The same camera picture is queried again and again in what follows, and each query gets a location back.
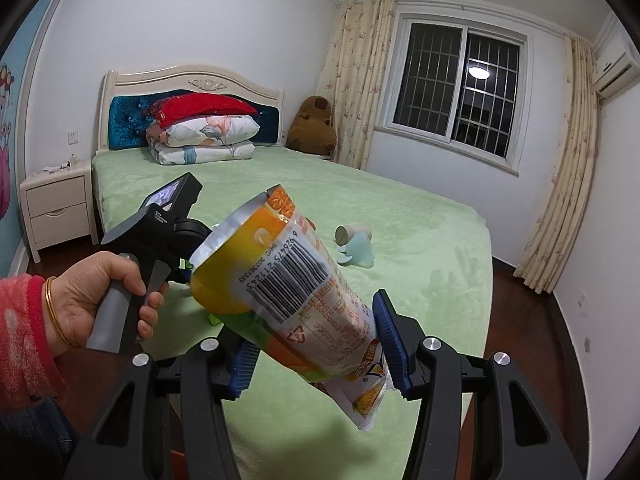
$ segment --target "pink cartoon character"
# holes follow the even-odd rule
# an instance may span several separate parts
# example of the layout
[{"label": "pink cartoon character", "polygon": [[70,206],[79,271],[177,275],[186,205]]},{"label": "pink cartoon character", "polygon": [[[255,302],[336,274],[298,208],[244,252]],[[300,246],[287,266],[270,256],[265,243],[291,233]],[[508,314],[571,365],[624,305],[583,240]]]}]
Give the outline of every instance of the pink cartoon character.
[{"label": "pink cartoon character", "polygon": [[9,175],[9,134],[11,123],[5,123],[6,110],[9,107],[11,84],[15,78],[7,65],[0,66],[0,220],[9,209],[11,200],[11,178]]}]

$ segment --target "hand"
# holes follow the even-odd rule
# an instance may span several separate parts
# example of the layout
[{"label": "hand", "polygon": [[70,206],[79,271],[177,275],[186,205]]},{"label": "hand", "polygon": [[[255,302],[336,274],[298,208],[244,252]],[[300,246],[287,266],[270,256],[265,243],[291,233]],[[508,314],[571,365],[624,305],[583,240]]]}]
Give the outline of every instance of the hand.
[{"label": "hand", "polygon": [[[144,296],[145,283],[140,276],[138,265],[117,254],[102,251],[71,266],[51,283],[51,301],[58,320],[71,341],[84,346],[94,326],[98,304],[109,288],[111,280],[122,280],[125,288],[132,294]],[[158,322],[156,310],[164,304],[162,293],[167,289],[165,283],[160,292],[152,292],[148,305],[140,307],[138,334],[149,338]],[[68,347],[56,331],[49,316],[49,309],[42,287],[42,310],[44,314],[47,342],[53,357],[65,352]]]}]

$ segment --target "window pane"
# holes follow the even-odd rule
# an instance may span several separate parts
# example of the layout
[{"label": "window pane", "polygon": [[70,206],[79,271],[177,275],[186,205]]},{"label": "window pane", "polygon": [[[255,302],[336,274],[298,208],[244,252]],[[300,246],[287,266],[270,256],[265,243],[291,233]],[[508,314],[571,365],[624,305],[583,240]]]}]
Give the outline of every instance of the window pane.
[{"label": "window pane", "polygon": [[[520,47],[468,34],[465,75],[452,139],[506,157],[513,127]],[[469,72],[480,68],[476,76]]]},{"label": "window pane", "polygon": [[394,123],[446,135],[462,30],[413,23]]}]

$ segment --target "jeans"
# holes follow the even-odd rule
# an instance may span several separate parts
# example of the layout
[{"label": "jeans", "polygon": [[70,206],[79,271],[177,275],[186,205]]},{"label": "jeans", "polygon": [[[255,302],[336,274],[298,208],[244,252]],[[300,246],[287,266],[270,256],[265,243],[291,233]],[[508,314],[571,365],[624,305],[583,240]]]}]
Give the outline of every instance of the jeans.
[{"label": "jeans", "polygon": [[60,480],[79,438],[51,397],[0,415],[0,479]]}]

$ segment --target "toilet paper roll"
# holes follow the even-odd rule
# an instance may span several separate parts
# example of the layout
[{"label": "toilet paper roll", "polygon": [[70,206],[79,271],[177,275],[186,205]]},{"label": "toilet paper roll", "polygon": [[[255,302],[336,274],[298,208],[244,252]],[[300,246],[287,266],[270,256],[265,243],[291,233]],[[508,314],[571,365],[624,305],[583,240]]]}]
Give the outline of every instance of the toilet paper roll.
[{"label": "toilet paper roll", "polygon": [[346,245],[356,233],[365,233],[367,238],[371,240],[371,229],[364,225],[340,225],[335,230],[335,243]]}]

